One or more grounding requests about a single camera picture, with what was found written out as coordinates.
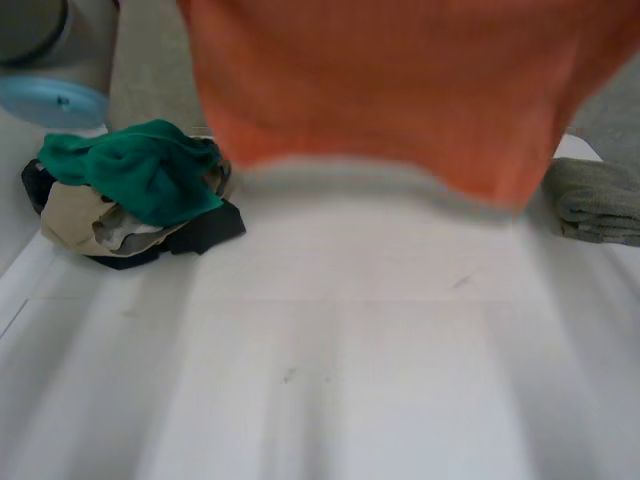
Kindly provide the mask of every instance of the gray fabric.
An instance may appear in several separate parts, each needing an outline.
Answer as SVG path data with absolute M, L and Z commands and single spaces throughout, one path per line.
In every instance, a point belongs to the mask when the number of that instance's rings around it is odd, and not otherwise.
M 96 242 L 111 251 L 118 250 L 128 235 L 155 233 L 161 230 L 162 227 L 140 222 L 120 205 L 113 206 L 93 224 Z
M 640 173 L 622 165 L 561 158 L 542 182 L 565 237 L 640 246 Z

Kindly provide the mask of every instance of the white surface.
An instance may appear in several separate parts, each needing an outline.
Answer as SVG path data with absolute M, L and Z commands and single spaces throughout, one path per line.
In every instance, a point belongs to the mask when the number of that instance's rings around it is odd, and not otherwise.
M 346 170 L 247 179 L 200 258 L 22 264 L 0 478 L 638 478 L 637 250 Z
M 43 137 L 43 129 L 0 109 L 0 275 L 38 228 L 38 216 L 24 193 L 20 172 L 40 149 Z

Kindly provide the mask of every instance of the orange cloth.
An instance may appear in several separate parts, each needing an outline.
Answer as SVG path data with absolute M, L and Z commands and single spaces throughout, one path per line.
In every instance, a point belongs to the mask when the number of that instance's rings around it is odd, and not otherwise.
M 522 206 L 582 100 L 640 44 L 640 0 L 178 0 L 237 165 L 416 164 Z

